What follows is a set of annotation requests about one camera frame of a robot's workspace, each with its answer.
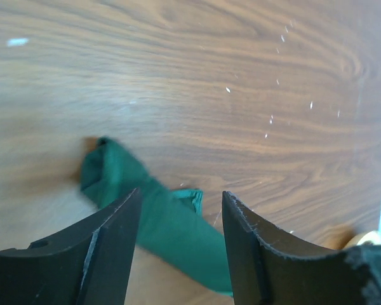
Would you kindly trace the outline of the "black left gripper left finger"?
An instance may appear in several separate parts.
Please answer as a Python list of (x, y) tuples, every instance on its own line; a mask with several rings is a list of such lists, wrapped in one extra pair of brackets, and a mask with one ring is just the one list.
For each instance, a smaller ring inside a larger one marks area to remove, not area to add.
[(141, 209), (135, 189), (26, 249), (0, 251), (0, 304), (124, 304)]

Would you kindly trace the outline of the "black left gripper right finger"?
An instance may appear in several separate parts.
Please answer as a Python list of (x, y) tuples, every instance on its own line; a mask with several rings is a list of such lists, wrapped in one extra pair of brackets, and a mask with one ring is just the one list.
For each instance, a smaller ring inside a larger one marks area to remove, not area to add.
[(381, 245), (320, 247), (228, 191), (222, 218), (235, 304), (381, 304)]

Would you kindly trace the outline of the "green cloth napkin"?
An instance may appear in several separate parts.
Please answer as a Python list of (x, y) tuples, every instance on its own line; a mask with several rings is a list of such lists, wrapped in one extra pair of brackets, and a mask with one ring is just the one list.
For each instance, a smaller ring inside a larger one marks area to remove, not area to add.
[(83, 160), (81, 192), (99, 209), (138, 188), (137, 244), (202, 286), (232, 296), (225, 240), (203, 219), (200, 189), (170, 190), (119, 142), (97, 139)]

